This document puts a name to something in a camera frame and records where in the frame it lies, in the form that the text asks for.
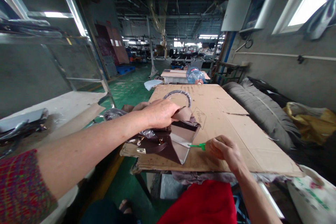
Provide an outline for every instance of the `water bottle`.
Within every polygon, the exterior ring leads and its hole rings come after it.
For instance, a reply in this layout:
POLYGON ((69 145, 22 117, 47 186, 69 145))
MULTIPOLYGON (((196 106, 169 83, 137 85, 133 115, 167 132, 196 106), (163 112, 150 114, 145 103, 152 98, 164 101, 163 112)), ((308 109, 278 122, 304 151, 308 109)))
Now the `water bottle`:
POLYGON ((203 83, 205 82, 204 73, 199 70, 192 71, 188 76, 188 83, 195 84, 195 81, 201 79, 203 83))
POLYGON ((188 79, 188 77, 189 77, 189 74, 190 74, 192 71, 196 71, 196 70, 199 71, 199 69, 198 69, 197 67, 190 67, 190 68, 187 70, 187 73, 185 74, 185 76, 187 77, 187 79, 188 79))

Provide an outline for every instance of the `plaid sleeve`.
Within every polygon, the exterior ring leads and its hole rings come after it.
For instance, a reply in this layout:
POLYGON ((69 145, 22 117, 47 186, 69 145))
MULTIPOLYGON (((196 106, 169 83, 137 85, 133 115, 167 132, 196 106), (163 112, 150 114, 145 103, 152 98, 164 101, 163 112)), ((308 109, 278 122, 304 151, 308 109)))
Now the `plaid sleeve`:
POLYGON ((36 153, 33 149, 0 160, 0 223, 40 223, 57 208, 36 153))

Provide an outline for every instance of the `storage rack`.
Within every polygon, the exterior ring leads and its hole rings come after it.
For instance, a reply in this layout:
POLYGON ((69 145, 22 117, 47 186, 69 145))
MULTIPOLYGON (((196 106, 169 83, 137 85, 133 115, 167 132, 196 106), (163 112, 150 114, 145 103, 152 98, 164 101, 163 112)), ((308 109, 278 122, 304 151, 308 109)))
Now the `storage rack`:
MULTIPOLYGON (((20 15, 23 19, 29 19, 29 17, 45 17, 44 12, 32 12, 27 9, 22 0, 12 0, 15 6, 17 7, 20 15)), ((65 0, 71 13, 61 13, 62 15, 73 18, 77 29, 80 33, 80 37, 62 37, 62 38, 52 38, 52 37, 41 37, 41 36, 33 36, 33 35, 21 35, 21 34, 7 34, 0 33, 0 44, 40 44, 44 49, 45 54, 51 58, 52 62, 55 64, 59 73, 68 84, 68 86, 73 90, 77 91, 73 82, 89 82, 89 83, 101 83, 103 86, 106 96, 101 99, 99 104, 101 104, 105 100, 109 100, 112 107, 115 107, 115 102, 113 100, 110 88, 107 84, 107 80, 104 76, 103 67, 101 65, 100 59, 102 56, 100 55, 100 51, 98 49, 95 37, 88 29, 87 22, 85 20, 84 15, 82 14, 82 10, 80 10, 77 5, 76 0, 65 0), (55 54, 48 48, 49 45, 77 45, 77 46, 89 46, 91 49, 93 56, 95 58, 95 62, 97 64, 97 68, 100 73, 99 78, 72 78, 67 75, 65 68, 61 65, 60 61, 57 59, 55 54)))

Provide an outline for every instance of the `person's right hand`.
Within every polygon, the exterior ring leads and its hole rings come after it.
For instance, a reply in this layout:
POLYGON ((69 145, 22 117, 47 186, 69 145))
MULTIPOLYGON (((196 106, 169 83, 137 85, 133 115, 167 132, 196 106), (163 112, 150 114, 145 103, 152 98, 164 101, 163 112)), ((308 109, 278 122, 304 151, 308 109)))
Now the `person's right hand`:
POLYGON ((210 155, 225 160, 233 173, 242 168, 247 169, 237 144, 224 135, 210 139, 205 149, 210 155))
POLYGON ((148 122, 147 128, 164 128, 169 126, 175 119, 172 119, 174 113, 180 109, 171 100, 155 100, 141 113, 145 121, 148 122))

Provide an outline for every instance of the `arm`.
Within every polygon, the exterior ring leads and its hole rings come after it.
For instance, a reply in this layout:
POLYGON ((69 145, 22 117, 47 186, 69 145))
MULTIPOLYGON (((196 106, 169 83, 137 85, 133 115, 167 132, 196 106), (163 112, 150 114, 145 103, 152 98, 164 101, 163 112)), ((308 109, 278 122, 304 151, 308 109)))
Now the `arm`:
POLYGON ((211 139, 208 146, 210 153, 224 159, 236 176, 251 223, 281 224, 275 210, 249 172, 238 146, 223 135, 211 139))
POLYGON ((179 109, 170 100, 158 100, 134 111, 54 141, 37 150, 38 165, 51 193, 61 198, 96 164, 120 144, 148 128, 164 128, 179 109))

